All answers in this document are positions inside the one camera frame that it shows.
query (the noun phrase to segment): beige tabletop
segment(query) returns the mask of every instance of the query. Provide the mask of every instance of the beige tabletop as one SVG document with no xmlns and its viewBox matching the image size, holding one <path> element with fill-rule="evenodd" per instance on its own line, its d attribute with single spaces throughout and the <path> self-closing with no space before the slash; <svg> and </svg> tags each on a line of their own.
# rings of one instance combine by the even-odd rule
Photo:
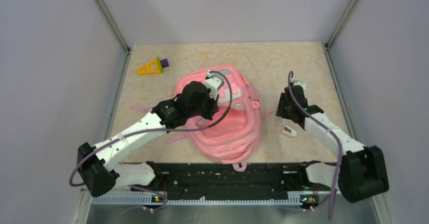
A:
<svg viewBox="0 0 429 224">
<path fill-rule="evenodd" d="M 157 56 L 167 58 L 170 66 L 162 74 L 138 75 L 137 68 Z M 187 73 L 216 65 L 232 65 L 253 86 L 261 98 L 261 112 L 277 108 L 280 93 L 287 85 L 290 70 L 295 79 L 307 84 L 309 104 L 317 104 L 341 129 L 347 132 L 322 44 L 310 42 L 196 43 L 135 45 L 119 99 L 112 135 L 126 129 L 145 113 L 131 111 L 130 106 L 154 107 L 174 97 L 177 81 Z M 289 139 L 279 132 L 288 124 L 298 132 Z M 262 120 L 261 146 L 248 162 L 335 161 L 335 157 L 314 136 L 297 124 L 269 115 Z M 192 140 L 170 144 L 171 132 L 148 142 L 129 155 L 124 162 L 210 162 Z"/>
</svg>

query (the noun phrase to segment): white panel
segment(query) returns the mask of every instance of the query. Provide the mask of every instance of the white panel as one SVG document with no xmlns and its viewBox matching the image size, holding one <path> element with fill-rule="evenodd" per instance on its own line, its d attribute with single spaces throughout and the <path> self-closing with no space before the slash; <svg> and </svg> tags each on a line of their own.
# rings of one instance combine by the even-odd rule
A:
<svg viewBox="0 0 429 224">
<path fill-rule="evenodd" d="M 70 223 L 124 53 L 93 0 L 0 0 L 0 38 L 0 222 Z"/>
<path fill-rule="evenodd" d="M 399 223 L 427 223 L 429 0 L 361 0 L 333 56 L 363 143 L 382 148 Z"/>
<path fill-rule="evenodd" d="M 128 44 L 327 41 L 350 0 L 104 0 Z"/>
</svg>

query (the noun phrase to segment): gray floor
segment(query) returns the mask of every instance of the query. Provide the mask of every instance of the gray floor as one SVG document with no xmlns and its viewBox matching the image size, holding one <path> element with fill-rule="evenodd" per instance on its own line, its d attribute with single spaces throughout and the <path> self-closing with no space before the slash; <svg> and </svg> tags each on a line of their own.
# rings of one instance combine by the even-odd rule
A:
<svg viewBox="0 0 429 224">
<path fill-rule="evenodd" d="M 327 204 L 315 212 L 295 212 L 276 206 L 167 206 L 151 214 L 149 211 L 134 209 L 120 216 L 131 206 L 93 205 L 87 224 L 376 224 L 378 223 L 372 200 L 355 204 L 337 197 L 334 219 L 327 219 Z"/>
</svg>

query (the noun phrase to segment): yellow toy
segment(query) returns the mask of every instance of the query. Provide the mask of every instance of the yellow toy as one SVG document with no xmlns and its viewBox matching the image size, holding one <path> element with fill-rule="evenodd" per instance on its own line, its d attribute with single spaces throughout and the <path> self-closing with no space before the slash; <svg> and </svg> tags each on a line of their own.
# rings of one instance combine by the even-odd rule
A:
<svg viewBox="0 0 429 224">
<path fill-rule="evenodd" d="M 161 74 L 164 67 L 168 67 L 168 60 L 160 60 L 159 57 L 156 57 L 155 60 L 145 64 L 142 67 L 137 69 L 137 74 L 139 75 L 151 75 L 151 74 Z"/>
</svg>

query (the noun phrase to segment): robotic arm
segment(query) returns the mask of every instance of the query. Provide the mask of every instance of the robotic arm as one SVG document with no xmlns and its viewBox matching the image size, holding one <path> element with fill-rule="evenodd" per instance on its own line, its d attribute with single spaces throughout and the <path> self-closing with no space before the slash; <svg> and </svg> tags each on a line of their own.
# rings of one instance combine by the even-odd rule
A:
<svg viewBox="0 0 429 224">
<path fill-rule="evenodd" d="M 284 93 L 280 95 L 276 116 L 297 123 L 302 129 L 317 137 L 334 156 L 338 155 L 339 147 L 331 132 L 337 136 L 342 146 L 342 159 L 336 188 L 341 191 L 344 198 L 354 203 L 386 192 L 389 189 L 389 181 L 381 149 L 377 146 L 366 147 L 333 124 L 317 105 L 309 106 L 304 95 L 305 83 L 292 79 L 289 87 L 286 87 Z M 289 89 L 297 103 L 312 118 L 299 108 Z M 288 126 L 285 127 L 285 131 L 288 131 L 290 136 L 296 135 L 296 131 Z M 331 186 L 335 166 L 316 161 L 304 162 L 302 166 L 306 181 Z"/>
<path fill-rule="evenodd" d="M 200 115 L 212 120 L 219 111 L 218 90 L 224 85 L 219 74 L 207 71 L 204 83 L 193 81 L 181 94 L 156 105 L 138 122 L 114 137 L 90 146 L 78 148 L 77 163 L 92 152 L 77 170 L 93 197 L 101 196 L 117 185 L 148 185 L 155 177 L 153 169 L 146 163 L 120 166 L 122 159 L 150 140 L 167 134 L 168 130 L 182 126 L 189 118 Z"/>
</svg>

